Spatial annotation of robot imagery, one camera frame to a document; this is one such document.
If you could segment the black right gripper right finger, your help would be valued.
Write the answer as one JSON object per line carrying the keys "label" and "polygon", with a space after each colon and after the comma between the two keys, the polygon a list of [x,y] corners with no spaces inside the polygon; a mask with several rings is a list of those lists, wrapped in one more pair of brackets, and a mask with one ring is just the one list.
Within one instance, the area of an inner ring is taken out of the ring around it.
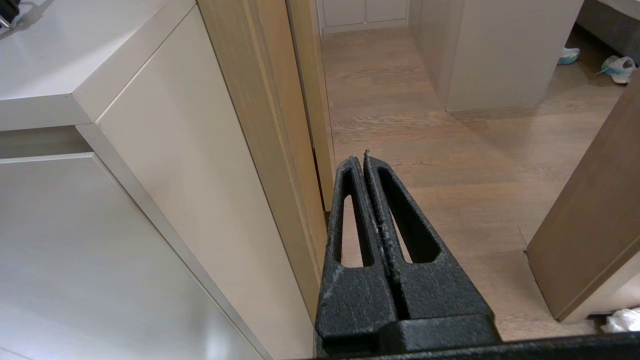
{"label": "black right gripper right finger", "polygon": [[399,317],[492,320],[493,310],[390,164],[366,152],[364,176]]}

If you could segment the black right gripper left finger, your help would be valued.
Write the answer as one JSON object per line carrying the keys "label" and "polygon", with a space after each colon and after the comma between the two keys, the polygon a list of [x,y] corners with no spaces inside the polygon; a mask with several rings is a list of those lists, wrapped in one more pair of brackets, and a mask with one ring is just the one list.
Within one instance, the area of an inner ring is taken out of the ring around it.
{"label": "black right gripper left finger", "polygon": [[[342,264],[345,199],[350,198],[363,265]],[[315,318],[318,353],[375,353],[378,331],[397,320],[384,252],[361,164],[339,164],[327,224],[326,254]]]}

